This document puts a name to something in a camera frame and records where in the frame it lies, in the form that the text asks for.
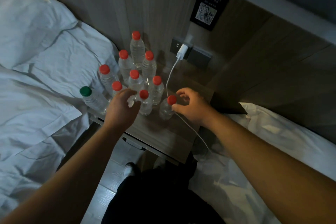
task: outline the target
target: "black sign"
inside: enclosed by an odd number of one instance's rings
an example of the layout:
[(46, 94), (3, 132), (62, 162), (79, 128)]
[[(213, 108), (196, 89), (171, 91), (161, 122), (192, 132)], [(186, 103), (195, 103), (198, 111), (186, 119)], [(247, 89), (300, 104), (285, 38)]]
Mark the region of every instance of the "black sign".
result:
[(212, 31), (229, 0), (196, 0), (190, 21)]

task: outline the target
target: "tile floor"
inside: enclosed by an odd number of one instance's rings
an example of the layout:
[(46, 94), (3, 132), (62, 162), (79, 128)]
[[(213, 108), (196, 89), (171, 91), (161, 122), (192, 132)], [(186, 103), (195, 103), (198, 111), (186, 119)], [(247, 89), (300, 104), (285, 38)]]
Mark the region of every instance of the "tile floor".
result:
[(121, 183), (125, 164), (136, 163), (143, 153), (122, 138), (119, 139), (81, 224), (98, 224), (102, 221), (106, 208)]

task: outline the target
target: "black pants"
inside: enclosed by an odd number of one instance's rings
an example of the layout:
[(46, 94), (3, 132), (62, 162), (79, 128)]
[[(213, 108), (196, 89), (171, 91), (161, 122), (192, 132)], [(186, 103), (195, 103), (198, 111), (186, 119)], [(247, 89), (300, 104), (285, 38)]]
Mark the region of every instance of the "black pants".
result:
[(103, 224), (140, 222), (225, 224), (207, 202), (186, 186), (172, 183), (160, 168), (127, 177), (102, 220)]

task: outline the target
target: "forearm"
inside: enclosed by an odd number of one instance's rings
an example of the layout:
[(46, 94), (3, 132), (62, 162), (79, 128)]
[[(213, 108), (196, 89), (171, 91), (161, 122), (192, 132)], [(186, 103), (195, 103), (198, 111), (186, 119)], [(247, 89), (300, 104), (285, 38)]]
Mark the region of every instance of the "forearm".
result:
[(3, 223), (80, 223), (124, 131), (101, 128)]
[(282, 223), (331, 223), (335, 182), (217, 112), (207, 126)]

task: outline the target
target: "person's right arm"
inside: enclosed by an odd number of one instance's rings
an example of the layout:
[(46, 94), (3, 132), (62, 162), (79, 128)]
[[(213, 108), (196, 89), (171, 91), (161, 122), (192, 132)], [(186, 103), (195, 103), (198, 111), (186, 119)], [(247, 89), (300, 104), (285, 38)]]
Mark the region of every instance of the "person's right arm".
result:
[(197, 92), (172, 109), (210, 129), (282, 224), (335, 223), (336, 182), (263, 141), (213, 109)]

